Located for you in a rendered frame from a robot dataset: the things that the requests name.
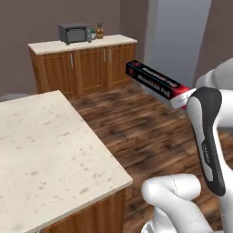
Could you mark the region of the black red aluminum foil box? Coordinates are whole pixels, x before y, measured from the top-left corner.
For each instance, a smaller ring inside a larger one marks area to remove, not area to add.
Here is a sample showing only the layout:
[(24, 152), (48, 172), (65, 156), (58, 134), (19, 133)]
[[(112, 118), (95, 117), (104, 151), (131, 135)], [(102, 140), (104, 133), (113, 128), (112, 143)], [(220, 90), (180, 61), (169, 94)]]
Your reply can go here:
[(185, 109), (187, 100), (196, 91), (136, 60), (127, 62), (126, 74), (137, 81), (148, 95), (162, 96), (175, 109)]

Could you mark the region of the wooden island cabinet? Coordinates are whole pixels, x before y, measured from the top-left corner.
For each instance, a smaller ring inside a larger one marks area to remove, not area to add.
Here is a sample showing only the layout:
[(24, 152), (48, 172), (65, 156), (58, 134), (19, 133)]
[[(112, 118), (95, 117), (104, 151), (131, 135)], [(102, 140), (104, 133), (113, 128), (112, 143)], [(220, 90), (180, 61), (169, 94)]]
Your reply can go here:
[(123, 233), (126, 190), (64, 218), (40, 233)]

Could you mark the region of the wooden cupboard run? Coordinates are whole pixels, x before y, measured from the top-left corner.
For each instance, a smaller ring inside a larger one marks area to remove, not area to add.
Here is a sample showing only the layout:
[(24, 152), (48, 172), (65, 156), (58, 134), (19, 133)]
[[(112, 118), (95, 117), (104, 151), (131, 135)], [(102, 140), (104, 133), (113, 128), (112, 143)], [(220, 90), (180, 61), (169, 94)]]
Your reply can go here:
[(90, 43), (61, 41), (28, 46), (37, 91), (59, 90), (67, 98), (126, 86), (126, 63), (135, 59), (137, 41), (124, 35), (106, 35)]

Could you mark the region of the wooden knife block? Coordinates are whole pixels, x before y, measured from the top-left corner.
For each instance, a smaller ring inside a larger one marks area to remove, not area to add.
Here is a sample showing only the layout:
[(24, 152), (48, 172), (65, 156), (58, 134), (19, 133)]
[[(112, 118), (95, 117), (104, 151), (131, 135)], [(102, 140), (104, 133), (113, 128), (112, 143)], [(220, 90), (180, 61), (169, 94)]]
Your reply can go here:
[(96, 31), (96, 38), (97, 39), (102, 39), (104, 37), (104, 29), (103, 29), (102, 22), (97, 24), (95, 31)]

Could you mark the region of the grey toaster oven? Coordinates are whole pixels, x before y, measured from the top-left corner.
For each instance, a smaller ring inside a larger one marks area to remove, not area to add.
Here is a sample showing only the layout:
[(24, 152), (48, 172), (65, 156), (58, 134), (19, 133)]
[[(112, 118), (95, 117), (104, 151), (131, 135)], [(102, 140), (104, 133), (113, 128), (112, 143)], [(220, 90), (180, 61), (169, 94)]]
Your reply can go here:
[(60, 24), (58, 32), (59, 39), (67, 45), (92, 41), (90, 27), (82, 23)]

